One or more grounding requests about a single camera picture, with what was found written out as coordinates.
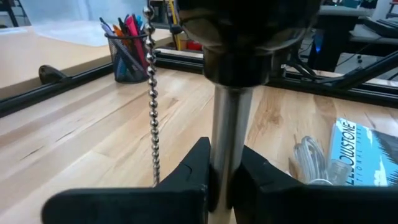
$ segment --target wooden workbench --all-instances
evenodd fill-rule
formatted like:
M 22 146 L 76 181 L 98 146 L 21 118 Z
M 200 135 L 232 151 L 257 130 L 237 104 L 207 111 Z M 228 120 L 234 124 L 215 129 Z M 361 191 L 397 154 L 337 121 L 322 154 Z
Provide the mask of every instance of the wooden workbench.
M 211 136 L 214 86 L 158 69 L 161 176 Z M 79 187 L 152 183 L 146 83 L 97 79 L 0 119 L 0 224 L 40 223 L 52 195 Z M 336 118 L 397 134 L 398 110 L 296 91 L 255 89 L 246 144 L 281 170 L 304 136 L 327 149 Z
M 32 27 L 23 29 L 27 32 L 0 35 L 0 99 L 40 86 L 41 65 L 51 65 L 66 75 L 76 75 L 111 61 L 107 45 L 78 45 L 39 36 Z M 157 29 L 154 40 L 157 47 L 173 41 L 165 29 Z

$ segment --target yellow object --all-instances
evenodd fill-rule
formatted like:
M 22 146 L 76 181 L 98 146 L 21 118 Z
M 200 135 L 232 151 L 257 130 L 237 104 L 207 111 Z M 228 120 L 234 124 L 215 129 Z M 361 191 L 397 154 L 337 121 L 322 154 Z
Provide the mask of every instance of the yellow object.
M 170 9 L 172 11 L 172 17 L 173 17 L 173 24 L 177 24 L 177 18 L 175 17 L 175 11 L 174 11 L 174 5 L 173 5 L 173 0 L 169 0 L 169 5 Z M 175 43 L 177 44 L 177 50 L 181 50 L 181 41 L 178 35 L 175 35 Z

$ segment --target white cable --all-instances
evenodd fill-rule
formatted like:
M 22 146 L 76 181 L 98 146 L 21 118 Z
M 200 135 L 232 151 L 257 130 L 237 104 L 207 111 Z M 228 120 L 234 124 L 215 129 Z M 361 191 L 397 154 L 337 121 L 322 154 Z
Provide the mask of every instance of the white cable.
M 304 175 L 306 184 L 323 182 L 331 184 L 327 177 L 327 163 L 322 148 L 309 136 L 294 146 L 294 156 Z

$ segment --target chrome pole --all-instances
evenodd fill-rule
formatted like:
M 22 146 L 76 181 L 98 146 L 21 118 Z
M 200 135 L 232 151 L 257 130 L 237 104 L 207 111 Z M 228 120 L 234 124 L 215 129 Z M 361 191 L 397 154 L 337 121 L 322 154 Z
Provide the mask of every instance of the chrome pole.
M 209 213 L 209 224 L 228 224 L 231 218 L 228 191 L 241 163 L 251 98 L 252 88 L 216 85 L 210 155 L 215 173 L 211 186 L 216 186 L 215 198 L 210 200 L 215 202 L 215 209 Z

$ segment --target pen holder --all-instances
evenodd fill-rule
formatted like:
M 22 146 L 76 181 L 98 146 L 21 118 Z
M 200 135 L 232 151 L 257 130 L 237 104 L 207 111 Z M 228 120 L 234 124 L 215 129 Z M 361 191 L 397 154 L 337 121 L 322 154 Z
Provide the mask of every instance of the pen holder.
M 140 83 L 148 80 L 148 63 L 145 61 L 144 39 L 147 35 L 118 37 L 105 34 L 114 70 L 114 79 L 119 83 Z

